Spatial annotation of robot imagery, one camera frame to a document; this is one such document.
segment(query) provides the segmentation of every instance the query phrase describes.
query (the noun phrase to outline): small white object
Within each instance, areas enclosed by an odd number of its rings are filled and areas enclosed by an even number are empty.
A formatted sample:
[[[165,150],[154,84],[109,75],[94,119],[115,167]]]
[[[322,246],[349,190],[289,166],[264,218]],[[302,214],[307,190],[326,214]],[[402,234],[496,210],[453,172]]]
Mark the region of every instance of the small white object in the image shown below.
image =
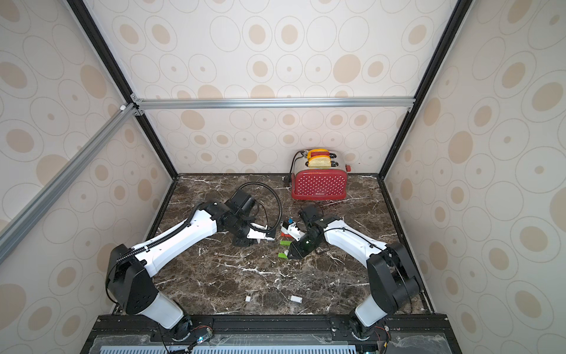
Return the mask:
[[[257,227],[257,228],[260,228],[260,229],[267,229],[267,225],[263,226],[263,225],[257,225],[257,224],[254,224],[254,223],[251,223],[251,224],[253,226]],[[247,238],[254,238],[258,241],[258,243],[259,243],[259,240],[267,240],[267,241],[274,241],[275,240],[275,238],[273,238],[273,237],[267,237],[266,233],[259,232],[259,231],[256,231],[256,230],[252,230],[252,229],[250,229],[250,231],[248,232]]]

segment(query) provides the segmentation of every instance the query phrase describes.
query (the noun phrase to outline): bread slice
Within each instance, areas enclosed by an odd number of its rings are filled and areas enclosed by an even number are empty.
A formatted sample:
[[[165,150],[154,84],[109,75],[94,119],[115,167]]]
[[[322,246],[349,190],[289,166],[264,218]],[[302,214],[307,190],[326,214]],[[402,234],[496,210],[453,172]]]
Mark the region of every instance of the bread slice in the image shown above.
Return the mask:
[[[330,160],[329,156],[325,156],[325,155],[314,156],[314,157],[311,157],[308,160],[308,166],[309,167],[328,167],[328,168],[330,168],[331,160]]]
[[[310,150],[310,151],[308,152],[308,154],[307,154],[307,159],[310,159],[311,157],[315,157],[315,156],[318,156],[318,155],[327,155],[327,156],[329,156],[330,153],[329,153],[329,151],[326,150],[326,149],[312,149],[312,150]]]

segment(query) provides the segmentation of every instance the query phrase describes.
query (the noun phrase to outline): power cord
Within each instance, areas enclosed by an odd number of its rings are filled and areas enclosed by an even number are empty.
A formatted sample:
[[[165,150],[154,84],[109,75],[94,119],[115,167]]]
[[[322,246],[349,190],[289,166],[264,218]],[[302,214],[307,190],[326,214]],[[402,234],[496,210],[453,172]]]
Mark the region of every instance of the power cord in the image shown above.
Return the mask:
[[[302,156],[297,157],[297,155],[299,155],[300,153],[303,153],[303,150],[297,151],[295,153],[295,156],[293,156],[293,160],[291,162],[291,168],[289,169],[289,174],[287,174],[287,176],[283,179],[283,182],[286,187],[289,187],[291,185],[291,174],[293,173],[293,167],[295,166],[295,162],[297,162],[297,160],[302,157]]]

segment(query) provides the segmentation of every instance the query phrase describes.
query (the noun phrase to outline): toaster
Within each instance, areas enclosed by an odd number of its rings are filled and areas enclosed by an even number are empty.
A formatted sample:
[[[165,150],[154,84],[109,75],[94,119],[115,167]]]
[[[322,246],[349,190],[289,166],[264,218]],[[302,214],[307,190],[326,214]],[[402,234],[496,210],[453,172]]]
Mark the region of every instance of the toaster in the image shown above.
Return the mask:
[[[291,196],[307,201],[346,198],[350,166],[336,151],[314,149],[298,151],[291,166]]]

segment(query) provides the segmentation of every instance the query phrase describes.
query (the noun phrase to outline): wire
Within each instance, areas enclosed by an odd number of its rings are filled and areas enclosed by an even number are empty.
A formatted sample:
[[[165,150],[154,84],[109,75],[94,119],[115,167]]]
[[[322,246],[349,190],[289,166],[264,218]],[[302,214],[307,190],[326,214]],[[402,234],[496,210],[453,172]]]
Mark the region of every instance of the wire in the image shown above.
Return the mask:
[[[355,231],[352,231],[352,230],[350,230],[350,229],[346,229],[345,227],[334,227],[334,228],[331,228],[331,229],[326,229],[326,230],[324,230],[324,233],[327,233],[327,232],[330,231],[330,230],[342,230],[342,231],[351,232],[351,233],[353,233],[354,235],[356,235],[356,236],[358,236],[359,238],[361,238],[362,240],[366,241],[366,242],[369,244],[370,248],[377,248],[378,250],[384,251],[383,248],[377,247],[376,245],[372,244],[371,242],[369,242],[368,239],[366,239],[365,237],[363,237],[363,236],[360,235],[359,233],[357,233],[357,232],[355,232]]]
[[[201,328],[208,328],[208,329],[210,329],[210,330],[212,331],[212,327],[207,326],[207,325],[201,325],[201,326],[195,327],[195,328],[193,328],[191,331],[200,330]]]
[[[159,329],[159,336],[161,337],[161,342],[163,343],[163,347],[165,348],[165,351],[168,354],[171,354],[171,352],[169,351],[169,349],[167,348],[167,346],[165,345],[165,339],[163,338],[163,332],[161,332],[161,325],[159,324],[159,322],[155,321],[155,323],[157,324],[157,328]]]
[[[385,343],[383,343],[383,352],[379,349],[379,345],[378,345],[378,351],[380,354],[385,354],[385,352],[387,351],[387,343],[391,340],[391,334],[389,334],[389,332],[383,328],[383,327],[379,327],[379,326],[375,326],[375,328],[379,328],[381,330],[383,330],[385,333],[387,333],[387,336],[385,337]],[[375,331],[375,334],[378,335],[378,339],[381,340],[381,338],[379,338],[379,333],[377,331]]]
[[[191,220],[192,218],[194,218],[196,211],[198,210],[198,208],[204,204],[204,202],[199,202],[195,205],[195,207],[191,210],[189,216],[187,217],[187,220],[185,220],[185,222],[183,224],[181,224],[181,226],[179,226],[178,228],[176,228],[175,230],[173,230],[172,232],[168,233],[167,235],[165,235],[164,237],[161,237],[155,241],[152,241],[150,243],[148,243],[147,245],[137,248],[135,250],[130,250],[126,253],[124,253],[124,255],[120,256],[117,260],[116,263],[114,263],[114,265],[112,266],[112,268],[110,268],[110,271],[108,272],[108,274],[106,275],[106,280],[105,280],[105,290],[106,290],[106,296],[108,297],[108,299],[110,301],[112,301],[113,303],[115,303],[116,305],[119,305],[119,303],[117,301],[114,301],[111,297],[110,294],[108,294],[108,284],[110,284],[110,273],[112,273],[112,271],[114,270],[114,268],[116,268],[116,266],[124,261],[127,261],[128,259],[132,258],[133,256],[140,254],[142,252],[146,252],[149,251],[151,248],[162,244],[163,242],[167,241],[168,239],[172,238],[173,236],[177,235],[179,232],[181,232],[184,228],[188,227],[191,224]]]
[[[301,203],[301,206],[300,206],[300,208],[301,208],[302,211],[305,211],[305,209],[303,209],[303,206],[304,206],[305,203],[307,203],[307,202],[309,202],[309,203],[315,203],[316,205],[318,205],[318,207],[320,208],[320,212],[322,213],[322,216],[321,216],[321,217],[324,217],[324,209],[322,209],[322,206],[321,206],[317,201],[303,201],[303,202]]]
[[[108,276],[106,276],[106,286],[104,286],[104,290],[106,290],[106,296],[108,297],[108,300],[112,301],[113,303],[115,303],[116,305],[118,305],[117,301],[114,301],[111,297],[110,294],[108,294],[108,284],[110,283],[110,273],[112,273],[112,271],[114,270],[114,268],[116,268],[116,266],[118,265],[118,262],[114,263],[114,265],[112,266],[112,268],[110,268],[110,271],[108,272]]]
[[[399,278],[401,278],[401,281],[403,282],[403,287],[405,287],[405,292],[407,293],[407,297],[409,298],[409,304],[411,305],[411,312],[409,312],[408,315],[410,315],[410,314],[413,313],[413,299],[411,298],[411,295],[409,294],[409,290],[407,290],[407,285],[405,284],[405,279],[403,279],[403,276],[401,275],[401,272],[399,272],[399,269],[397,268],[397,265],[395,263],[393,263],[393,267],[395,267],[397,274],[399,274]]]
[[[270,233],[270,232],[274,231],[275,229],[277,229],[279,227],[279,223],[281,222],[281,218],[283,216],[283,205],[281,204],[281,199],[279,199],[277,192],[275,192],[273,190],[273,188],[271,188],[270,186],[266,185],[265,183],[261,183],[261,182],[246,182],[243,185],[241,185],[240,187],[236,188],[236,192],[238,191],[238,189],[242,189],[244,187],[251,186],[251,185],[256,185],[256,186],[261,186],[263,188],[266,188],[267,190],[269,190],[269,192],[271,194],[273,194],[273,196],[275,197],[275,201],[277,202],[277,208],[279,210],[279,215],[277,217],[277,221],[275,222],[275,225],[273,225],[272,227],[268,227],[267,229],[261,229],[261,228],[255,227],[255,226],[251,225],[250,221],[246,221],[246,223],[248,224],[248,226],[252,230],[255,230],[255,231],[258,231],[258,232],[263,232],[263,233]]]
[[[295,166],[295,162],[297,162],[297,160],[300,159],[300,157],[297,157],[297,155],[299,155],[302,152],[303,152],[302,150],[297,151],[295,153],[295,156],[293,156],[293,160],[291,162],[291,168],[289,169],[289,174],[287,175],[288,183],[291,183],[291,174],[293,173],[293,167]]]
[[[269,225],[269,219],[267,218],[267,211],[265,210],[265,206],[260,201],[258,201],[258,204],[261,205],[261,207],[263,208],[263,212],[265,214],[265,224]]]

